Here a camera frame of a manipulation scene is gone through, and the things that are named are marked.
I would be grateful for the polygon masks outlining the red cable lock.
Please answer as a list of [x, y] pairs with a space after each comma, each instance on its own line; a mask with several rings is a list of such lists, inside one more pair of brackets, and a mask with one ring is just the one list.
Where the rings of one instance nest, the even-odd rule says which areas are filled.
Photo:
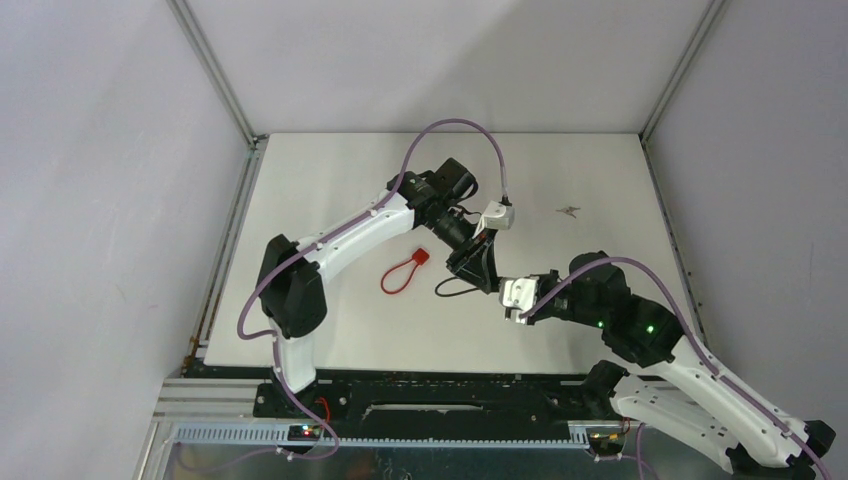
[[430, 253], [417, 248], [410, 256], [384, 272], [380, 279], [380, 290], [386, 295], [402, 293], [412, 282], [416, 272], [430, 260]]

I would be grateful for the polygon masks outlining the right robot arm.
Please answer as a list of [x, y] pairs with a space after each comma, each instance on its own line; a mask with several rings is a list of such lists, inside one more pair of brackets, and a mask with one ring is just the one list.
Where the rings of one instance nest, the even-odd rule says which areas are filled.
[[508, 318], [530, 326], [559, 319], [601, 332], [610, 372], [581, 392], [596, 418], [613, 412], [660, 430], [725, 472], [748, 479], [829, 479], [835, 440], [823, 421], [804, 421], [768, 401], [710, 352], [686, 324], [668, 288], [643, 263], [604, 252], [501, 287]]

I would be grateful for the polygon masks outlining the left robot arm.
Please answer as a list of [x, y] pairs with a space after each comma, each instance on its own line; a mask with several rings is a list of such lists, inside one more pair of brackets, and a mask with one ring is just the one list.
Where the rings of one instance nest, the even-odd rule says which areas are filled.
[[435, 171], [397, 175], [360, 214], [328, 232], [297, 241], [278, 235], [267, 244], [257, 289], [276, 341], [277, 402], [290, 415], [304, 416], [316, 403], [312, 334], [327, 316], [326, 287], [372, 249], [425, 227], [450, 248], [453, 276], [485, 294], [498, 289], [494, 239], [512, 226], [514, 207], [507, 198], [492, 201], [472, 223], [462, 203], [478, 186], [449, 158]]

